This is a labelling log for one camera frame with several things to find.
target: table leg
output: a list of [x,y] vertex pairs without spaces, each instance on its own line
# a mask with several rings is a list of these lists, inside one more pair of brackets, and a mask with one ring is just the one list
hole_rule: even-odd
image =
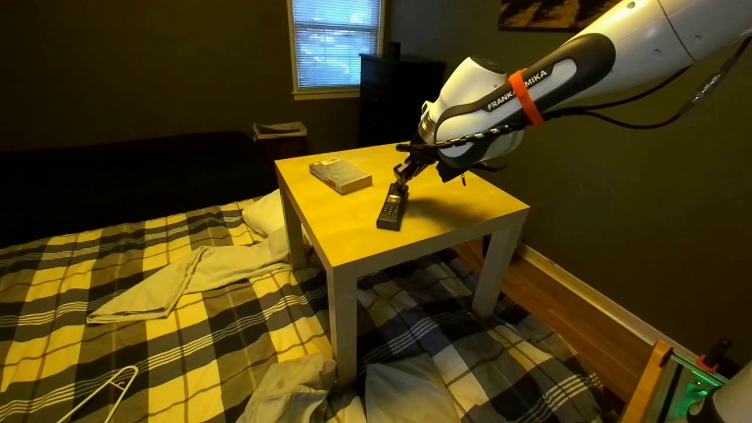
[[508,274],[511,254],[516,250],[518,233],[521,224],[502,225],[499,230],[490,233],[483,268],[471,294],[471,311],[478,317],[488,317],[492,313],[502,278]]
[[327,270],[327,297],[335,385],[349,385],[357,379],[357,274]]
[[279,179],[279,195],[281,195],[281,210],[284,210],[289,262],[291,262],[291,268],[302,268],[306,266],[306,246],[302,246],[300,218],[289,199],[289,187],[284,186],[281,179]]

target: pillow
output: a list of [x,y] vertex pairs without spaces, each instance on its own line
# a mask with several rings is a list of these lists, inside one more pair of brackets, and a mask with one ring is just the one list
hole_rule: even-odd
[[284,227],[284,212],[281,212],[281,195],[279,187],[257,198],[249,206],[242,210],[243,224],[257,233],[261,237],[268,237],[276,227]]
[[281,260],[289,255],[289,242],[286,242],[286,230],[276,227],[264,237],[264,246],[273,260]]

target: white cloth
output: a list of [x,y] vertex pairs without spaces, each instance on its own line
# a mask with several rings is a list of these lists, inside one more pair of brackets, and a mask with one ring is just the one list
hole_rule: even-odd
[[369,423],[459,421],[450,394],[428,355],[365,366]]
[[194,250],[95,307],[86,324],[159,319],[183,294],[208,292],[273,270],[289,254],[284,227],[251,246]]
[[334,385],[334,368],[335,362],[321,355],[274,362],[261,379],[236,423],[310,423]]
[[254,199],[242,210],[242,221],[261,237],[284,227],[284,210],[279,187]]

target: wooden side table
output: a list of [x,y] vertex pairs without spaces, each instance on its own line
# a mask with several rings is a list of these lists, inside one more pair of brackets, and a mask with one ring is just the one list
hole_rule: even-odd
[[[391,167],[407,154],[391,143],[276,160],[276,179],[291,246],[291,262],[302,266],[300,225],[327,270],[329,336],[337,362],[337,382],[357,379],[357,280],[454,245],[490,234],[488,260],[471,297],[471,311],[490,314],[502,274],[529,206],[492,184],[465,174],[465,184],[443,184],[424,170],[408,184],[401,230],[377,230],[376,217],[394,180]],[[307,167],[321,160],[348,160],[374,176],[374,186],[337,195]]]

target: small box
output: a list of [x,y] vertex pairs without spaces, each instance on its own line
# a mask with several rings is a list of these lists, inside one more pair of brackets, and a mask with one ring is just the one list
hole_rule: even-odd
[[340,195],[371,186],[371,174],[349,165],[348,160],[313,161],[310,174]]

